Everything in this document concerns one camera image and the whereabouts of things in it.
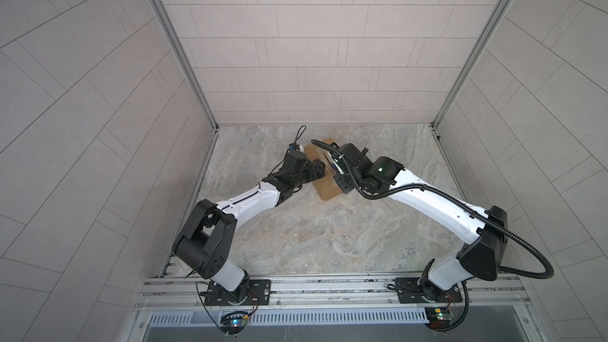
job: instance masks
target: black mounting plate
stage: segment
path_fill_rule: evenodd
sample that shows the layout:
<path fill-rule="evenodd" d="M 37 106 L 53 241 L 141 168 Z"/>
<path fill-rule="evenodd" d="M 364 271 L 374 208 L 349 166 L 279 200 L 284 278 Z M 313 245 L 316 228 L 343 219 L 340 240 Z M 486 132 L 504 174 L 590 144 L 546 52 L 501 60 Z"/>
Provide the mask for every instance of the black mounting plate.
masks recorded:
<path fill-rule="evenodd" d="M 207 290 L 208 296 L 205 296 L 205 306 L 251 306 L 253 302 L 249 296 L 240 304 L 231 304 L 226 299 L 220 297 L 221 287 L 215 282 L 209 283 Z M 270 280 L 249 280 L 248 289 L 255 293 L 258 299 L 258 305 L 268 305 L 270 303 Z M 264 294 L 264 290 L 268 289 L 268 294 Z"/>
<path fill-rule="evenodd" d="M 397 296 L 399 296 L 400 304 L 412 304 L 412 303 L 421 303 L 421 302 L 429 302 L 420 293 L 420 289 L 418 288 L 418 280 L 419 277 L 397 277 L 395 279 L 395 286 L 397 288 L 401 288 L 397 291 Z M 445 301 L 447 302 L 447 296 L 450 295 L 452 297 L 452 302 L 462 302 L 462 296 L 460 295 L 460 289 L 458 285 L 454 285 L 449 290 L 443 292 L 441 294 L 445 297 Z"/>

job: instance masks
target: marble floor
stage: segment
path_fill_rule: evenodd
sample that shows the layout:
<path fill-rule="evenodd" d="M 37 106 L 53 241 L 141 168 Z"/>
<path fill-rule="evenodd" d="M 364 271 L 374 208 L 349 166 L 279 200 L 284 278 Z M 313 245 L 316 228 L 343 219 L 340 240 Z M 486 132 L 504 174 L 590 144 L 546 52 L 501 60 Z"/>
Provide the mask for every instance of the marble floor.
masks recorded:
<path fill-rule="evenodd" d="M 298 128 L 220 128 L 199 200 L 220 201 L 252 188 L 281 161 Z M 369 148 L 372 161 L 391 157 L 460 197 L 426 124 L 309 125 L 299 143 L 328 137 L 339 145 Z M 308 184 L 241 226 L 231 258 L 258 275 L 421 271 L 431 258 L 460 244 L 444 227 L 400 202 L 370 201 L 355 191 L 323 201 Z"/>

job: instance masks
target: stone-patterned surface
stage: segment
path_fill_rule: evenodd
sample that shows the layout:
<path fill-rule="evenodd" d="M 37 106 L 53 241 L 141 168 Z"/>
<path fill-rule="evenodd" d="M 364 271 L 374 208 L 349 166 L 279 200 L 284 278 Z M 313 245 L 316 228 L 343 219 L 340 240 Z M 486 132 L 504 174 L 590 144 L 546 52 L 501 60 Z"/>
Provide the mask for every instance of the stone-patterned surface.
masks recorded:
<path fill-rule="evenodd" d="M 298 126 L 223 127 L 199 200 L 228 199 L 256 185 L 283 157 Z M 458 196 L 426 124 L 310 125 L 299 142 L 333 137 L 389 156 L 423 180 Z M 366 200 L 355 191 L 329 201 L 304 185 L 280 206 L 237 230 L 231 258 L 251 274 L 421 271 L 460 241 L 422 213 L 391 199 Z M 175 276 L 183 276 L 184 267 Z"/>

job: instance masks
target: side wall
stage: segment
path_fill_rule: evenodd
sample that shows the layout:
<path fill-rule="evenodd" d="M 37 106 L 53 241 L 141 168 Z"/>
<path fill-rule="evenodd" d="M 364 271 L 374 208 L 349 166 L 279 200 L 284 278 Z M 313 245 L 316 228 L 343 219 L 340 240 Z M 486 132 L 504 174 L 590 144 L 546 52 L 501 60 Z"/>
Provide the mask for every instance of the side wall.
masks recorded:
<path fill-rule="evenodd" d="M 0 339 L 110 341 L 210 132 L 147 0 L 0 0 Z"/>
<path fill-rule="evenodd" d="M 163 0 L 221 124 L 430 122 L 497 0 Z"/>
<path fill-rule="evenodd" d="M 556 268 L 527 289 L 566 342 L 608 340 L 607 72 L 608 0 L 514 0 L 438 126 L 470 199 L 507 210 Z"/>

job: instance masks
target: brown cardboard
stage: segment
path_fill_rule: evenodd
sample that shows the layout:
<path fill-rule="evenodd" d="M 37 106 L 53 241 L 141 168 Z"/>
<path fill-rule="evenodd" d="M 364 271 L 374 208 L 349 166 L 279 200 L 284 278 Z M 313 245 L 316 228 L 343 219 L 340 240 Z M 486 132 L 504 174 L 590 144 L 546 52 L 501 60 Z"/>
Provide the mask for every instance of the brown cardboard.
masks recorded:
<path fill-rule="evenodd" d="M 331 144 L 334 142 L 334 140 L 332 138 L 323 139 L 323 142 Z M 304 153 L 311 161 L 318 158 L 325 164 L 325 176 L 322 179 L 313 181 L 314 188 L 316 189 L 317 194 L 319 194 L 319 197 L 323 201 L 327 201 L 337 195 L 342 194 L 342 190 L 334 181 L 334 176 L 338 172 L 335 171 L 329 164 L 328 157 L 325 154 L 325 149 L 308 144 L 308 146 L 304 147 Z"/>

